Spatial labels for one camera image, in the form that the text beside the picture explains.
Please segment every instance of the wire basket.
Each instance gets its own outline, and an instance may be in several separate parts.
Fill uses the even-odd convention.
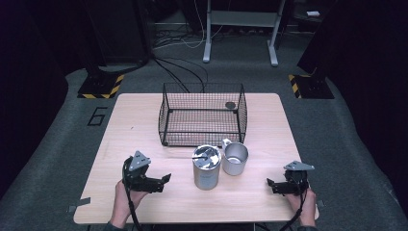
[[[223,139],[243,142],[246,123],[242,84],[163,86],[159,135],[164,146],[221,146]]]

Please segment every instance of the black curtain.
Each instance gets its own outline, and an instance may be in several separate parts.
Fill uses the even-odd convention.
[[[100,49],[80,0],[5,0],[0,3],[0,196],[35,152],[67,93],[65,76],[83,68],[73,46],[76,15],[98,64]]]
[[[406,215],[407,7],[396,0],[339,0],[298,63],[309,73],[327,68],[325,77],[341,92],[361,140],[389,177]]]

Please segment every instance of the white table leg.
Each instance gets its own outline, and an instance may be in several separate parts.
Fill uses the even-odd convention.
[[[211,55],[211,0],[207,0],[207,38],[205,41],[203,63],[210,61]]]
[[[270,57],[270,63],[272,64],[272,66],[278,66],[278,58],[276,57],[276,50],[275,50],[275,41],[276,41],[276,35],[278,34],[279,24],[282,18],[282,12],[285,6],[285,2],[286,0],[281,0],[281,3],[279,5],[279,10],[276,16],[276,20],[275,20],[275,25],[273,26],[272,36],[270,40],[268,40],[269,57]]]

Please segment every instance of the hazard tape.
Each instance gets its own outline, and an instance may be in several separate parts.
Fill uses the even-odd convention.
[[[119,90],[120,84],[122,83],[122,80],[124,78],[124,75],[120,75],[117,77],[116,82],[114,87],[112,88],[111,92],[109,94],[78,94],[78,98],[113,98],[115,97],[117,91]]]
[[[300,91],[299,91],[299,87],[297,86],[296,81],[294,80],[294,75],[289,75],[289,80],[291,81],[291,85],[292,85],[292,90],[294,93],[294,96],[296,98],[301,98],[302,95],[300,95]]]

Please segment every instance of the wrist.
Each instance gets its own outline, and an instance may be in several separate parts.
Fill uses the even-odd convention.
[[[122,228],[125,227],[126,221],[127,221],[129,216],[130,216],[129,213],[125,213],[125,214],[123,214],[123,213],[113,213],[112,217],[111,217],[111,220],[110,220],[110,223],[113,226],[122,229]]]
[[[302,218],[300,217],[300,224],[302,226],[310,226],[310,227],[316,227],[316,222],[314,218]]]

